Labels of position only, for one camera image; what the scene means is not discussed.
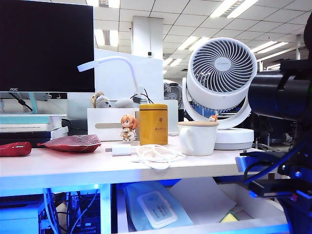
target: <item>paper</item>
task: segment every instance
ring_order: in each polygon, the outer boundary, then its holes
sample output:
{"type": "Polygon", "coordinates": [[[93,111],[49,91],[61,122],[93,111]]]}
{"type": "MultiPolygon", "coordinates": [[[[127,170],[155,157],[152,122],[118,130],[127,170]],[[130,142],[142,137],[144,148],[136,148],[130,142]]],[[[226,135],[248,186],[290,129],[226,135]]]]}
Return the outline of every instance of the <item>paper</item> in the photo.
{"type": "Polygon", "coordinates": [[[194,225],[218,223],[236,205],[212,177],[182,179],[169,191],[182,204],[194,225]]]}

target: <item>stack of books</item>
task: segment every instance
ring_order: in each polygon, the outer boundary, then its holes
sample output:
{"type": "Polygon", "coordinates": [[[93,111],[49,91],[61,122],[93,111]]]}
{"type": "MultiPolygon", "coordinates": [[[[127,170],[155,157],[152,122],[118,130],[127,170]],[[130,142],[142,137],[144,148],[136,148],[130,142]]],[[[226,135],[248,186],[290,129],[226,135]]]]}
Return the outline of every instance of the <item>stack of books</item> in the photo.
{"type": "Polygon", "coordinates": [[[67,134],[68,127],[62,127],[62,116],[0,115],[0,145],[28,141],[36,148],[39,143],[67,134]]]}

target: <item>figurine hair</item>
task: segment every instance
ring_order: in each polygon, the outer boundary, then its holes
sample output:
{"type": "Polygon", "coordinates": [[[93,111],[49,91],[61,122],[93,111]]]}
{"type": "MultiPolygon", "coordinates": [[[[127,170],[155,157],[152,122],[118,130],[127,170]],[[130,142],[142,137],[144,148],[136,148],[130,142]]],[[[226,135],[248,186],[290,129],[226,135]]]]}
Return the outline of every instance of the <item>figurine hair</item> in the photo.
{"type": "Polygon", "coordinates": [[[122,124],[123,122],[125,122],[126,120],[129,120],[129,123],[133,123],[132,126],[130,126],[129,128],[134,130],[137,127],[137,119],[135,117],[133,117],[132,115],[124,115],[121,118],[120,123],[122,124]]]}

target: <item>white desk lamp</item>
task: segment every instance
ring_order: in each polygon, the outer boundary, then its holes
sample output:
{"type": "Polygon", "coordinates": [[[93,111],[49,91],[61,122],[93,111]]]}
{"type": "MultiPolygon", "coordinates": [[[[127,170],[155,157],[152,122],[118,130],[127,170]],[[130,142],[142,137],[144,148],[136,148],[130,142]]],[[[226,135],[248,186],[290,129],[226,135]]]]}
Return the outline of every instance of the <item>white desk lamp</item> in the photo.
{"type": "Polygon", "coordinates": [[[128,60],[125,57],[122,57],[122,56],[109,56],[109,57],[105,57],[105,58],[99,58],[99,59],[96,59],[94,61],[86,62],[86,63],[84,63],[82,65],[79,65],[79,66],[77,66],[77,68],[78,68],[78,70],[80,72],[83,72],[83,71],[95,68],[97,66],[100,66],[104,62],[113,61],[113,60],[121,60],[121,61],[126,62],[129,65],[130,70],[131,70],[131,74],[132,74],[133,83],[134,83],[135,88],[136,88],[136,93],[137,93],[136,97],[141,99],[141,92],[140,92],[139,86],[137,84],[137,79],[136,79],[136,76],[135,76],[135,71],[134,71],[133,65],[130,62],[130,60],[128,60]]]}
{"type": "Polygon", "coordinates": [[[215,149],[235,150],[252,146],[253,130],[234,127],[242,123],[251,111],[247,93],[256,73],[254,54],[248,46],[235,39],[211,39],[192,53],[187,78],[182,81],[182,99],[193,120],[205,121],[207,118],[190,106],[187,91],[195,105],[219,113],[235,108],[245,99],[236,114],[219,120],[215,149]]]}

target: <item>white mug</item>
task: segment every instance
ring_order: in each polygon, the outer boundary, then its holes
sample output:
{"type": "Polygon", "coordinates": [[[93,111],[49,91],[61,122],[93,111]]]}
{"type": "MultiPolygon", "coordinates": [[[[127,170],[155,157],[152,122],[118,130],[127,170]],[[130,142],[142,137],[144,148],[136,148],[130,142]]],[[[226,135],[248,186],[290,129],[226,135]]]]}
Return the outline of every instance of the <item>white mug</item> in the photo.
{"type": "Polygon", "coordinates": [[[218,122],[185,121],[177,124],[182,153],[191,156],[211,155],[215,147],[218,122]]]}

